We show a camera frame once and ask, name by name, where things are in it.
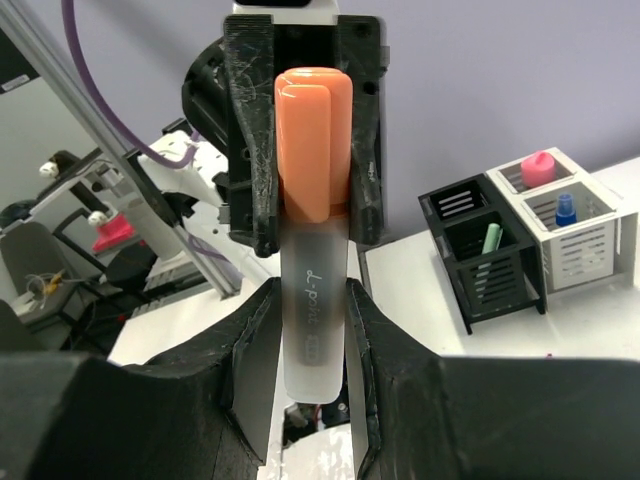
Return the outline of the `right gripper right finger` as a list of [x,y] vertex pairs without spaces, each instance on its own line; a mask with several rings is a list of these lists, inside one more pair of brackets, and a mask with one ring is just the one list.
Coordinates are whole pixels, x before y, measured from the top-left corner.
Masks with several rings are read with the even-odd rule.
[[443,357],[346,283],[360,479],[635,479],[639,365]]

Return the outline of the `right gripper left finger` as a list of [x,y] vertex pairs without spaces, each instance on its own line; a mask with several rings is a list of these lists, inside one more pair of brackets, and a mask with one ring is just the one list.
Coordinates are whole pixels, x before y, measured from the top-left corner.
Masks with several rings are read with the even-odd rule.
[[5,479],[253,479],[265,463],[280,282],[142,365],[77,352],[1,358]]

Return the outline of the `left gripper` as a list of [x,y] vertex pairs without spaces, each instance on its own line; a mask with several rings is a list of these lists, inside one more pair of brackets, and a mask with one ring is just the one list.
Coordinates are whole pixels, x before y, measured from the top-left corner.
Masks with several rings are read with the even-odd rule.
[[[227,51],[277,76],[298,67],[331,67],[353,82],[350,239],[377,245],[384,211],[380,163],[380,84],[388,64],[384,22],[345,14],[337,1],[235,1],[223,23]],[[268,258],[277,240],[273,81],[241,74],[229,81],[231,238]]]

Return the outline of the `orange highlighter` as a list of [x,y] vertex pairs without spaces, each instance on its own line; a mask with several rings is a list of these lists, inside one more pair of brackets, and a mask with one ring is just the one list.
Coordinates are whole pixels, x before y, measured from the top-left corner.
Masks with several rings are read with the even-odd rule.
[[341,389],[353,85],[329,67],[275,81],[284,382],[301,403]]

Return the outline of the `green highlighter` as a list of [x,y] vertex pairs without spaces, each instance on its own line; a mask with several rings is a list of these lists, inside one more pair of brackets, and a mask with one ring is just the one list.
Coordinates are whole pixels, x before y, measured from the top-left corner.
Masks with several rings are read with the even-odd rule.
[[482,246],[482,254],[489,254],[499,249],[503,229],[498,223],[490,223],[487,227]]

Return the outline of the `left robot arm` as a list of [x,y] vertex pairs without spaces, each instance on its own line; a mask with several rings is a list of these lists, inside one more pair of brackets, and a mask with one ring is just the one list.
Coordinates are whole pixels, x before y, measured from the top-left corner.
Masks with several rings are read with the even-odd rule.
[[161,165],[141,162],[161,189],[206,200],[211,184],[191,165],[215,147],[230,236],[260,257],[283,253],[295,230],[374,245],[387,68],[377,16],[334,1],[238,1],[185,75],[177,143],[154,146]]

